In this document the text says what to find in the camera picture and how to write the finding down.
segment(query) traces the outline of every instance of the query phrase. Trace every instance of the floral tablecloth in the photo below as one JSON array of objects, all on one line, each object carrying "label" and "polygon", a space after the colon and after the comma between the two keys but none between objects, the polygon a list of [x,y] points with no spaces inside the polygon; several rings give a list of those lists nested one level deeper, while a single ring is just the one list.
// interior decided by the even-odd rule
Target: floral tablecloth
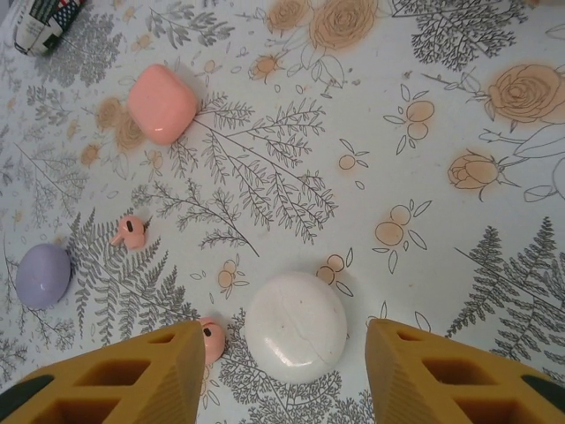
[{"label": "floral tablecloth", "polygon": [[[173,322],[218,317],[199,422],[373,422],[365,324],[387,317],[565,383],[565,9],[502,0],[89,2],[46,57],[0,45],[0,385]],[[125,109],[166,64],[200,112],[169,148]],[[109,245],[149,221],[140,251]],[[47,310],[19,261],[64,246]],[[349,339],[298,386],[245,344],[288,270],[340,297]]]}]

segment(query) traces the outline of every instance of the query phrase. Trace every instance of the printed rose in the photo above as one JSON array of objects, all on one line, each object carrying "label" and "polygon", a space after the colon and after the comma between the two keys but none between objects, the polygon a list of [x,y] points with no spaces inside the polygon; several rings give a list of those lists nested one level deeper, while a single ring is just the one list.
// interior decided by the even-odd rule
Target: printed rose
[{"label": "printed rose", "polygon": [[308,0],[278,0],[268,14],[267,27],[285,31],[297,27],[311,10]]},{"label": "printed rose", "polygon": [[565,123],[565,79],[549,66],[515,66],[488,88],[495,113],[516,122]]},{"label": "printed rose", "polygon": [[377,0],[329,0],[310,23],[314,48],[343,49],[363,40],[374,25]]},{"label": "printed rose", "polygon": [[449,167],[451,184],[457,188],[485,188],[499,176],[499,165],[481,155],[463,155]]},{"label": "printed rose", "polygon": [[116,144],[121,151],[136,148],[145,139],[143,132],[129,113],[122,114],[116,129]]},{"label": "printed rose", "polygon": [[105,130],[113,128],[120,122],[122,116],[122,104],[116,97],[104,100],[96,111],[96,124],[98,128]]}]

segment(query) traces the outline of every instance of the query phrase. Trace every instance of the printed flower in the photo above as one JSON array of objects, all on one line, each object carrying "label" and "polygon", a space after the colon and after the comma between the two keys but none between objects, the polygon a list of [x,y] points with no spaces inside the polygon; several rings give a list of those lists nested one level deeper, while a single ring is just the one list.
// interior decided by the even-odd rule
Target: printed flower
[{"label": "printed flower", "polygon": [[117,147],[125,152],[139,146],[144,139],[145,135],[130,114],[128,112],[122,113],[116,129]]},{"label": "printed flower", "polygon": [[238,276],[245,276],[239,270],[239,254],[236,255],[236,260],[228,260],[223,264],[222,270],[218,273],[218,285],[222,288],[220,293],[226,293],[226,299],[230,297],[234,287],[243,287],[248,285],[249,282],[237,280]]},{"label": "printed flower", "polygon": [[154,175],[162,177],[160,171],[162,167],[162,153],[157,150],[149,150],[145,152],[146,161],[143,161],[141,165],[147,165],[151,167],[151,173],[149,174],[149,182],[153,181]]},{"label": "printed flower", "polygon": [[74,137],[74,134],[76,134],[79,129],[79,120],[75,118],[69,123],[69,126],[67,127],[67,139],[72,140],[72,137]]},{"label": "printed flower", "polygon": [[391,274],[395,273],[398,264],[398,252],[402,252],[400,246],[404,252],[408,252],[411,243],[422,250],[427,250],[424,239],[412,228],[409,229],[407,225],[413,218],[426,212],[431,204],[432,201],[425,201],[416,207],[414,200],[410,200],[408,207],[396,205],[390,209],[390,219],[383,220],[375,228],[374,236],[384,247],[375,247],[373,250],[377,254],[388,255],[388,271]]},{"label": "printed flower", "polygon": [[504,168],[493,157],[488,158],[469,151],[468,155],[460,156],[451,163],[448,177],[456,188],[480,189],[478,197],[482,201],[483,190],[494,181],[517,186],[504,177]]},{"label": "printed flower", "polygon": [[131,18],[135,19],[135,8],[133,6],[130,6],[125,10],[122,21],[127,24]]},{"label": "printed flower", "polygon": [[491,119],[499,113],[521,123],[565,123],[565,78],[549,66],[515,66],[488,88],[488,94],[491,100],[485,108]]},{"label": "printed flower", "polygon": [[343,49],[363,40],[373,28],[376,12],[377,0],[329,0],[310,22],[312,45]]},{"label": "printed flower", "polygon": [[432,102],[427,100],[418,100],[427,94],[427,91],[420,91],[414,96],[404,84],[400,85],[400,93],[405,102],[409,103],[406,110],[402,106],[398,106],[397,115],[385,115],[383,119],[394,125],[407,125],[406,135],[403,135],[396,146],[396,154],[400,155],[406,145],[416,148],[416,141],[423,140],[429,132],[429,119],[435,113],[435,107]]},{"label": "printed flower", "polygon": [[335,287],[346,296],[353,297],[351,289],[341,281],[337,280],[339,274],[353,263],[353,248],[350,247],[346,260],[343,260],[339,254],[332,254],[326,260],[327,265],[321,266],[316,272],[316,276],[327,285],[335,283]]},{"label": "printed flower", "polygon": [[16,98],[12,97],[7,103],[6,103],[6,109],[9,111],[14,110],[14,107],[16,106]]},{"label": "printed flower", "polygon": [[96,111],[96,125],[103,131],[113,128],[120,122],[122,116],[122,103],[117,97],[109,97],[98,106]]},{"label": "printed flower", "polygon": [[278,0],[267,17],[267,27],[285,31],[299,27],[312,11],[308,0]]},{"label": "printed flower", "polygon": [[132,51],[148,49],[151,43],[151,34],[143,34],[132,44]]},{"label": "printed flower", "polygon": [[259,56],[249,68],[249,77],[252,80],[265,80],[267,84],[267,77],[279,69],[282,68],[278,64],[278,57]]},{"label": "printed flower", "polygon": [[100,151],[100,145],[98,143],[91,143],[85,148],[83,148],[80,154],[80,163],[90,168],[94,162],[99,159],[98,152]]},{"label": "printed flower", "polygon": [[[363,168],[369,168],[367,162],[362,159],[358,159],[360,156],[368,155],[369,152],[356,152],[351,143],[346,139],[339,139],[342,144],[349,150],[350,155],[343,155],[339,158],[338,165],[341,170],[352,170],[356,165],[362,166]],[[362,181],[355,181],[355,185],[359,190],[365,190],[365,184]]]},{"label": "printed flower", "polygon": [[222,66],[216,66],[215,61],[214,60],[208,60],[205,64],[204,64],[204,70],[202,72],[197,73],[195,76],[196,77],[202,77],[202,76],[206,76],[205,81],[206,81],[206,87],[208,87],[208,84],[210,84],[210,75],[212,75],[213,73],[216,73],[218,71],[220,71],[222,69]]}]

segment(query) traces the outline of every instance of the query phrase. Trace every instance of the pink earbud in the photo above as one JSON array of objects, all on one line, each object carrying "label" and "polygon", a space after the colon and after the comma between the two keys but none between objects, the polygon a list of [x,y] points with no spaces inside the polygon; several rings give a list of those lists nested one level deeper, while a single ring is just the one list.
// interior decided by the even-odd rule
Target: pink earbud
[{"label": "pink earbud", "polygon": [[143,221],[134,215],[124,216],[117,226],[117,234],[110,244],[117,246],[124,242],[128,249],[140,249],[145,245],[145,227]]},{"label": "pink earbud", "polygon": [[204,336],[204,350],[206,353],[204,361],[206,365],[211,365],[223,354],[226,347],[226,335],[212,318],[202,318],[202,335]]}]

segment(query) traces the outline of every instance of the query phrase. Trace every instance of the pink earbud case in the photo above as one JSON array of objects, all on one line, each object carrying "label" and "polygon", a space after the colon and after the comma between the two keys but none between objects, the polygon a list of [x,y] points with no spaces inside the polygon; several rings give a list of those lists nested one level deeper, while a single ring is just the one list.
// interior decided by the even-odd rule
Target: pink earbud case
[{"label": "pink earbud case", "polygon": [[196,116],[198,98],[173,71],[152,64],[127,97],[127,109],[141,131],[156,144],[175,142]]}]

